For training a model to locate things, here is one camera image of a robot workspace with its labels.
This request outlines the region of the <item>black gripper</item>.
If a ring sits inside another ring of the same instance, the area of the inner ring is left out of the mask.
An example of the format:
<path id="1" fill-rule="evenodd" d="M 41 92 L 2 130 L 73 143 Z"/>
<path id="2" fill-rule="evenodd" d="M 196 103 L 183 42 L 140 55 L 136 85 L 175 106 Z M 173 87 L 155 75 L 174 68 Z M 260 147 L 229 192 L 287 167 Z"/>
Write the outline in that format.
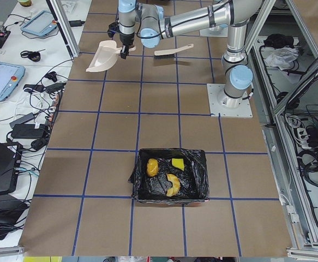
<path id="1" fill-rule="evenodd" d="M 129 55 L 129 50 L 134 47 L 134 33 L 132 34 L 121 33 L 119 38 L 123 45 L 120 51 L 120 57 L 122 59 L 127 59 L 127 56 Z"/>

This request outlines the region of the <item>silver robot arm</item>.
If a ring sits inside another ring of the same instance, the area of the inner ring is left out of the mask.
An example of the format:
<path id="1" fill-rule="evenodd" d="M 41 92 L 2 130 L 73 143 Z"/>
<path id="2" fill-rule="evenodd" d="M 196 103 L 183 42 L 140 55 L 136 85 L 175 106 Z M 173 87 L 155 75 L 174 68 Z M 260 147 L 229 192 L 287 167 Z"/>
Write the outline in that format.
<path id="1" fill-rule="evenodd" d="M 253 76 L 243 66 L 246 57 L 245 34 L 249 18 L 260 8 L 261 1 L 219 1 L 217 4 L 165 17 L 161 6 L 138 1 L 118 2 L 116 23 L 123 44 L 120 56 L 125 59 L 133 45 L 135 31 L 147 48 L 156 47 L 162 39 L 220 25 L 228 26 L 227 49 L 223 54 L 226 85 L 218 94 L 220 104 L 238 106 Z"/>

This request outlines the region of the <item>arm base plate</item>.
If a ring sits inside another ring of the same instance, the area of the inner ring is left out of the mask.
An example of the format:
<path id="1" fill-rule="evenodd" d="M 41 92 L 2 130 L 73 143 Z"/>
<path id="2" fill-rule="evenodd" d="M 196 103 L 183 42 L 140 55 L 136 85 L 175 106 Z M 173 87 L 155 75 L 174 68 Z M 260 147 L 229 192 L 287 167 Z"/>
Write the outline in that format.
<path id="1" fill-rule="evenodd" d="M 241 98 L 230 98 L 224 92 L 225 84 L 207 84 L 211 117 L 252 118 L 247 90 Z"/>
<path id="2" fill-rule="evenodd" d="M 228 25 L 219 25 L 211 28 L 201 29 L 199 33 L 201 37 L 227 38 Z"/>

